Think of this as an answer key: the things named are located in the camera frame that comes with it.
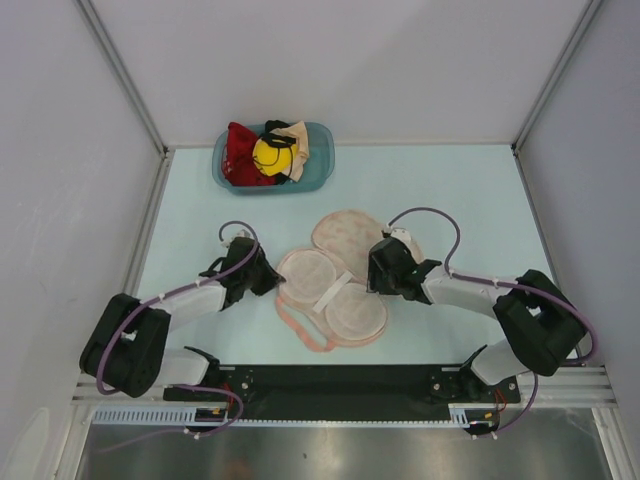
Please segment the yellow black bra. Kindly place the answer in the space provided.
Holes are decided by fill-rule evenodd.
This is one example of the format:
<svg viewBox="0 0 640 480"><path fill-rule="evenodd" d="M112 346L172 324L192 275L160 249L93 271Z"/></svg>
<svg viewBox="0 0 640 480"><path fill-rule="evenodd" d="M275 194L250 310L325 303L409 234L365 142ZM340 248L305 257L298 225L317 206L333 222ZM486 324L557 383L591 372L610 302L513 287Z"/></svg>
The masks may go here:
<svg viewBox="0 0 640 480"><path fill-rule="evenodd" d="M295 137L263 133L253 147L252 159L256 168L265 176L285 175L293 178L294 161L299 151Z"/></svg>

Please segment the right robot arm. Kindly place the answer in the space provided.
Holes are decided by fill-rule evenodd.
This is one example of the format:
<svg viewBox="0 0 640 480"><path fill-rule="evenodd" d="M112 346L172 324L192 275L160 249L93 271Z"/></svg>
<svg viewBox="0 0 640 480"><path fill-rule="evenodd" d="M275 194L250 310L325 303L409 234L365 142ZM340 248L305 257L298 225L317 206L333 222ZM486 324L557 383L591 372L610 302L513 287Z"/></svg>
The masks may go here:
<svg viewBox="0 0 640 480"><path fill-rule="evenodd" d="M540 271L509 280L461 274L440 261L417 262L408 246L392 236L369 251L367 288L497 321L505 338L481 347L462 366L461 388L473 401L486 400L512 376L554 375L588 333L579 312Z"/></svg>

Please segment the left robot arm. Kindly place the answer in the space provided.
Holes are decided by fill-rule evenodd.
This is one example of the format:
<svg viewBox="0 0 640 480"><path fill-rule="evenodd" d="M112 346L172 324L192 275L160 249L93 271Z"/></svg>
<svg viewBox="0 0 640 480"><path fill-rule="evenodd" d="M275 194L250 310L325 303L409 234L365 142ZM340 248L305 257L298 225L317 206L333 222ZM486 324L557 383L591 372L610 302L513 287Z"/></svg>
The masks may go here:
<svg viewBox="0 0 640 480"><path fill-rule="evenodd" d="M233 239L224 257L187 285L142 301L126 293L107 303L79 360L102 395L138 398L154 386L185 385L197 398L214 397L216 360L194 347L171 349L169 333L239 302L247 291L263 296L285 282L252 238Z"/></svg>

